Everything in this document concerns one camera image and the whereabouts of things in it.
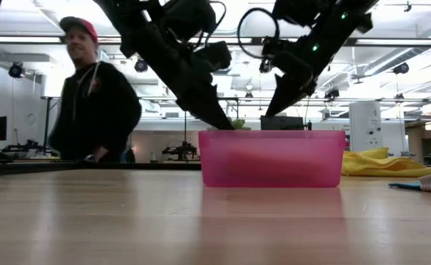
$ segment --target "yellow cloth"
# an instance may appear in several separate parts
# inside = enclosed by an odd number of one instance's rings
[[[431,168],[409,158],[387,158],[388,148],[343,154],[341,174],[370,177],[422,177],[431,174]]]

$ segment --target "green plant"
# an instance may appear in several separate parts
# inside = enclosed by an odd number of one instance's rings
[[[235,119],[232,120],[230,119],[230,122],[232,122],[232,126],[236,129],[236,130],[251,130],[250,127],[245,127],[245,120],[244,119]]]

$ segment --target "translucent pink container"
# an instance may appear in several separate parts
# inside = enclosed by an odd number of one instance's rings
[[[344,131],[201,131],[209,187],[336,187]]]

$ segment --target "black cable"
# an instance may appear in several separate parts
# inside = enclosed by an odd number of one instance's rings
[[[201,42],[202,42],[202,37],[204,36],[204,32],[203,31],[201,31],[201,34],[199,34],[199,39],[198,39],[198,42],[196,43],[196,45],[193,47],[193,51],[195,50],[195,49],[197,49],[198,47],[199,47],[199,45],[201,45]]]
[[[214,4],[221,4],[222,7],[224,7],[224,12],[222,13],[221,18],[217,21],[217,23],[215,24],[215,29],[209,33],[206,37],[206,41],[204,42],[204,46],[207,46],[208,42],[209,42],[209,38],[214,34],[215,30],[221,25],[222,21],[225,18],[225,14],[227,14],[227,6],[221,2],[221,1],[210,1],[210,3],[214,3]]]
[[[246,13],[242,16],[242,18],[240,19],[240,22],[238,22],[238,27],[237,27],[237,41],[238,41],[238,45],[239,47],[242,49],[243,52],[245,52],[246,54],[248,54],[248,56],[253,57],[253,58],[257,58],[257,59],[266,59],[264,56],[260,56],[260,55],[256,55],[256,54],[252,54],[251,52],[248,52],[245,47],[243,47],[242,42],[241,42],[241,38],[240,38],[240,33],[241,33],[241,29],[242,29],[242,24],[243,21],[246,19],[246,17],[248,17],[251,13],[255,12],[255,11],[260,11],[262,13],[265,13],[266,15],[269,15],[269,17],[273,20],[274,22],[274,26],[276,27],[276,30],[274,32],[274,37],[276,39],[279,39],[279,23],[277,21],[277,19],[274,18],[273,14],[271,14],[271,12],[269,12],[268,10],[261,8],[261,7],[253,7],[250,10],[246,11]]]

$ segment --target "red object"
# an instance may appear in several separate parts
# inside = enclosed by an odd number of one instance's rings
[[[94,43],[98,43],[98,34],[96,33],[95,27],[89,21],[86,21],[83,18],[75,18],[75,17],[66,17],[62,18],[60,21],[60,27],[63,29],[65,33],[67,33],[72,27],[81,26],[86,29],[86,31],[91,35]]]

